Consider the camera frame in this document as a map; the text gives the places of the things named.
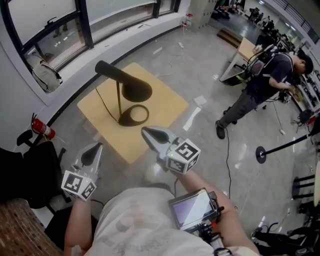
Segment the human hand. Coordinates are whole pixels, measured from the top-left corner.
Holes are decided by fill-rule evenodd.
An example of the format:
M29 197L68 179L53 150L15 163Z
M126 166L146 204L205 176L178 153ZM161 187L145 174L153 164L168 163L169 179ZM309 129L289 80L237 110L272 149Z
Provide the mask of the human hand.
M296 94L296 88L293 85L289 85L288 90L293 95Z

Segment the white bag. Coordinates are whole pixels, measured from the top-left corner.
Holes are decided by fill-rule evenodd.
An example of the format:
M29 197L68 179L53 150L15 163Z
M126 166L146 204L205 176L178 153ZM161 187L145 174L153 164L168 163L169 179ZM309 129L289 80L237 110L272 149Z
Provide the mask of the white bag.
M53 92L62 84L62 78L43 58L32 69L32 76L47 93Z

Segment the white t-shirt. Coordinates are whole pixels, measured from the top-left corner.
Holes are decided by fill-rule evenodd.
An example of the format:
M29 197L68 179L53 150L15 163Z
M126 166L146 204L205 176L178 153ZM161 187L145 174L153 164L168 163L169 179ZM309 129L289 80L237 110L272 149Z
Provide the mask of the white t-shirt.
M131 188L103 208L86 255L210 256L213 248L201 238L177 228L161 188ZM229 248L236 256L256 256L246 247Z

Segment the gray tile floor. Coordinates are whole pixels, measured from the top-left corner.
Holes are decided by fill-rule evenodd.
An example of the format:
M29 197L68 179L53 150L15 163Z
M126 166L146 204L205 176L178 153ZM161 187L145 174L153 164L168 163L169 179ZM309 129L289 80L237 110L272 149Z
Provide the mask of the gray tile floor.
M235 34L247 38L253 44L256 44L259 35L266 35L255 24L248 21L246 17L236 13L228 12L228 14L230 19L220 18L219 20L215 20L211 18L209 25L216 29L227 28Z
M188 103L188 109L173 123L170 129L179 136L189 138L201 150L195 171L209 183L227 192L229 176L226 166L228 141L216 136L215 122L223 111L231 106L241 94L242 85L225 86L214 75L221 75L229 64L235 48L216 37L218 30L210 26L199 32L174 30L135 51L116 66L123 68L132 62L138 63L181 95ZM182 50L178 42L184 44ZM153 55L159 47L163 49ZM93 198L106 202L121 191L145 186L144 173L155 164L156 155L148 150L134 164L126 164L108 143L99 137L96 129L77 107L85 95L102 83L99 77L58 117L52 125L59 138L53 140L57 152L64 147L67 152L62 159L62 169L70 170L79 149L95 140L103 143L102 161L98 188ZM203 95L207 103L197 114L188 131L182 129L191 113L197 107L194 98ZM270 154L265 164L255 158L257 146L267 150L305 135L307 130L290 124L299 114L293 102L275 102L285 136L279 132L280 125L275 108L269 104L266 110L252 111L237 125L228 128L230 141L228 165L232 178L231 200L237 206L245 231L249 233L263 218L265 224L281 222L290 208L290 215L282 224L282 232L303 224L304 216L297 214L299 201L291 200L291 186L295 176L306 176L316 169L316 150L310 140ZM157 182L166 182L172 189L174 177L160 172ZM177 184L177 195L184 189ZM66 207L61 198L52 203L56 209ZM92 202L92 214L99 217L101 206Z

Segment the stanchion base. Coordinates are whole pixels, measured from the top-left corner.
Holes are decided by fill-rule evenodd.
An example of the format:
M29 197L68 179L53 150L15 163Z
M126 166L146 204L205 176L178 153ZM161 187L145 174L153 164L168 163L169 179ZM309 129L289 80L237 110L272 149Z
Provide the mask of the stanchion base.
M264 149L263 146L258 146L255 150L255 157L256 160L260 163L260 164L264 164L265 161L267 160L267 156L266 155L260 155L261 153L265 153L266 150Z
M298 177L295 177L292 183L292 189L291 189L291 196L292 199L295 199L296 196L300 193L300 188L296 188L296 186L300 185L300 182L296 182L295 180L299 179Z

